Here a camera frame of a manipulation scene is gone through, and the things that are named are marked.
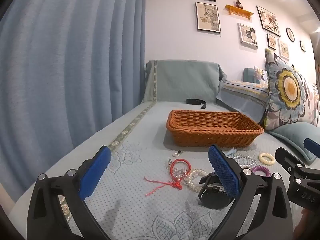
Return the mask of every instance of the ceiling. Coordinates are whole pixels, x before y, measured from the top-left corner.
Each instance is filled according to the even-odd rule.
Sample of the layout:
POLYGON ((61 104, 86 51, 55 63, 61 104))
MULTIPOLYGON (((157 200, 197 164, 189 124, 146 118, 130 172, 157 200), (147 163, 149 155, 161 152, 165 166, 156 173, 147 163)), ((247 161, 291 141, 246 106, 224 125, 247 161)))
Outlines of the ceiling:
POLYGON ((296 19, 299 25, 310 34, 315 54, 320 57, 320 21, 307 0, 268 0, 281 7, 296 19))

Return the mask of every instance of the red hair tie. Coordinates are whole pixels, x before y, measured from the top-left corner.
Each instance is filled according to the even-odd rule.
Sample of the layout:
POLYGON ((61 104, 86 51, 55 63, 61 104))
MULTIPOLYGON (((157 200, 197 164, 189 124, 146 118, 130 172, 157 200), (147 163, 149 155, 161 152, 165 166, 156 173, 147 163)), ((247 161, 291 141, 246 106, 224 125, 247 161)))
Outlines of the red hair tie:
POLYGON ((157 181, 157 180, 149 180, 149 179, 146 179, 146 177, 144 177, 144 179, 145 179, 146 181, 163 184, 163 185, 161 185, 161 186, 156 187, 153 191, 149 192, 148 194, 146 194, 146 196, 151 195, 151 194, 154 193, 157 189, 159 189, 159 188, 161 188, 161 187, 164 187, 164 186, 166 186, 166 185, 170 185, 171 187, 175 187, 175 188, 177 188, 177 189, 179 189, 179 190, 182 190, 182 186, 181 186, 181 184, 180 184, 180 181, 182 180, 182 177, 177 179, 177 178, 173 175, 173 167, 174 167, 174 165, 175 165, 176 162, 184 162, 184 163, 186 163, 186 164, 188 165, 188 170, 187 170, 187 172, 186 172, 186 176, 189 174, 189 172, 190 172, 190 170, 191 170, 191 164, 190 164, 187 160, 185 160, 185 159, 176 159, 176 160, 174 160, 174 161, 172 162, 172 164, 170 165, 170 175, 171 175, 171 177, 172 177, 172 182, 161 182, 161 181, 157 181))

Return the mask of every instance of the floral pillow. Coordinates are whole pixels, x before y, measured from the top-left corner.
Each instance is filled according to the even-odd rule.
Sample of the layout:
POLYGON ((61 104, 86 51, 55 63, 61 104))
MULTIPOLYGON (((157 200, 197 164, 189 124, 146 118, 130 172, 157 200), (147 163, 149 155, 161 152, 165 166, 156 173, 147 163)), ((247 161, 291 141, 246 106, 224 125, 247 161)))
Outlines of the floral pillow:
POLYGON ((268 74, 266 70, 254 67, 254 80, 257 84, 268 85, 268 74))
POLYGON ((268 109, 264 120, 266 130, 294 122, 317 126, 319 94, 316 86, 270 49, 265 50, 265 55, 269 80, 268 109))

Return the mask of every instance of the purple coil hair tie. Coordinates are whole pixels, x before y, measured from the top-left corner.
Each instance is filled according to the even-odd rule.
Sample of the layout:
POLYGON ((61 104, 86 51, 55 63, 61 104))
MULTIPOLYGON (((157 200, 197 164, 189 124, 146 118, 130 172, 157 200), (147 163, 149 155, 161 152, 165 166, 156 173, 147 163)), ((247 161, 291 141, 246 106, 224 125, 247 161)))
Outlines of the purple coil hair tie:
POLYGON ((258 165, 258 166, 253 167, 251 170, 253 173, 255 173, 256 171, 262 171, 265 173, 266 177, 271 177, 271 172, 265 166, 258 165))

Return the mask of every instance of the white coil hair tie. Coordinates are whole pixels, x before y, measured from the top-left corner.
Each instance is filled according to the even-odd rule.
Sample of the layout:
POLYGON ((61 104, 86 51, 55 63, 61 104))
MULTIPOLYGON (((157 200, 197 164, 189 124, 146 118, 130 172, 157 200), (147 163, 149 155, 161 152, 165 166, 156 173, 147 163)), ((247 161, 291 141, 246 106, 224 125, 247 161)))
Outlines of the white coil hair tie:
POLYGON ((276 162, 276 159, 269 153, 261 153, 259 155, 259 160, 265 165, 273 165, 276 162))

